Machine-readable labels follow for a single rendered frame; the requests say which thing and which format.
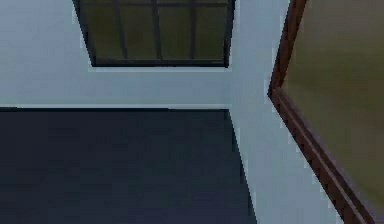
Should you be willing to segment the black framed window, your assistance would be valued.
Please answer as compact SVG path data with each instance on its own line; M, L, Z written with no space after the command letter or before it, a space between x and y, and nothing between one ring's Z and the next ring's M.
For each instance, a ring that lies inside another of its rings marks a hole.
M229 66L235 0L72 0L93 67Z

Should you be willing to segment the brown framed window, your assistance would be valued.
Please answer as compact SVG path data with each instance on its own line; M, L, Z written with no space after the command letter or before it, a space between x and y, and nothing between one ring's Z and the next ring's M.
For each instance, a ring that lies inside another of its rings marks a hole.
M384 224L384 0L289 0L268 90L344 224Z

